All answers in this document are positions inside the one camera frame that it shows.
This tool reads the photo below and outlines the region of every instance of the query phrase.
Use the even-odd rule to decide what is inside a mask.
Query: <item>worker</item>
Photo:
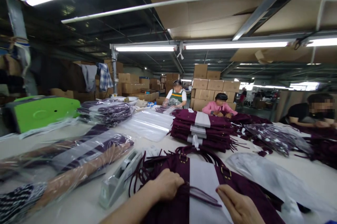
[[[337,127],[333,97],[330,94],[317,93],[308,97],[306,103],[293,105],[289,108],[281,123],[294,123],[303,127],[328,128]]]
[[[167,96],[166,96],[166,99],[164,100],[163,102],[163,106],[167,106],[168,104],[168,100],[169,99],[176,99],[180,102],[179,105],[175,105],[173,107],[176,107],[176,108],[184,108],[184,105],[186,105],[186,102],[187,102],[187,97],[186,97],[186,92],[183,90],[183,87],[182,87],[182,82],[181,80],[176,80],[173,82],[173,89],[171,89]]]
[[[172,200],[185,182],[177,173],[163,170],[155,180],[147,182],[135,195],[100,224],[138,224],[159,201]],[[265,224],[251,198],[237,193],[229,185],[216,189],[220,199],[232,217],[234,224]]]
[[[232,118],[238,114],[227,104],[228,97],[225,93],[218,93],[215,96],[215,101],[211,101],[203,108],[203,113],[209,115],[216,115],[219,117],[225,116],[226,118]]]
[[[240,95],[240,99],[239,99],[239,104],[240,106],[243,107],[243,105],[245,104],[245,101],[246,101],[246,97],[247,97],[247,91],[246,91],[246,88],[242,88],[242,93]]]

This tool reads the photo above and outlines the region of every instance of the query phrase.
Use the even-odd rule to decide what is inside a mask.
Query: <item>clear plastic packaging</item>
[[[306,224],[335,220],[336,206],[329,205],[305,181],[272,161],[251,153],[235,153],[226,162],[284,202],[281,217],[287,224],[301,223],[302,218]],[[299,216],[292,204],[293,200],[310,209],[311,214]]]
[[[0,160],[1,223],[26,220],[83,182],[105,173],[134,141],[104,126],[80,137],[44,142],[34,150]]]
[[[311,154],[310,145],[298,134],[292,134],[283,127],[274,124],[248,124],[245,128],[278,153],[288,157],[289,151],[299,148]]]
[[[173,116],[147,109],[135,113],[132,118],[120,126],[137,133],[148,140],[159,142],[171,130]]]
[[[118,123],[130,118],[134,109],[129,103],[120,102],[116,99],[102,101],[87,101],[77,109],[80,120],[93,125],[101,124],[114,127]]]

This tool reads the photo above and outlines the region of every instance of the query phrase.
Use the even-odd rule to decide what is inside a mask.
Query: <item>human hand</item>
[[[178,173],[165,169],[150,185],[151,191],[156,193],[157,200],[166,201],[172,200],[176,196],[178,188],[184,183]]]
[[[225,117],[226,117],[226,118],[229,118],[229,119],[232,118],[232,116],[233,116],[232,113],[227,113],[227,114],[225,115]]]
[[[229,185],[216,189],[230,213],[234,224],[265,224],[254,202],[247,196],[237,193]]]
[[[330,125],[327,122],[318,121],[315,123],[315,126],[318,128],[329,128]]]

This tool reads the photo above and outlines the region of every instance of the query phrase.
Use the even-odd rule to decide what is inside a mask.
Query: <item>ceiling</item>
[[[36,7],[22,4],[27,35],[34,53],[70,60],[101,61],[109,58],[110,44],[172,42],[197,39],[228,39],[249,19],[263,0],[206,0],[169,5],[106,16],[68,25],[60,21],[166,0],[55,0]],[[243,37],[315,30],[320,1],[276,0],[249,27]],[[327,2],[321,30],[337,29],[337,2]],[[0,8],[0,40],[12,36],[6,8]],[[315,63],[309,66],[312,48],[263,50],[270,64],[259,64],[258,49],[184,50],[178,52],[119,53],[125,66],[146,67],[154,74],[180,72],[192,76],[196,63],[208,64],[209,70],[223,72],[223,78],[271,79],[278,81],[317,80],[337,82],[336,49],[319,48]]]

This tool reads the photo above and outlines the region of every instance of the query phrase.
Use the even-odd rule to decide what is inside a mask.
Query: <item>green machine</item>
[[[75,118],[79,107],[78,100],[57,96],[30,96],[6,104],[18,133],[45,127],[66,117]]]

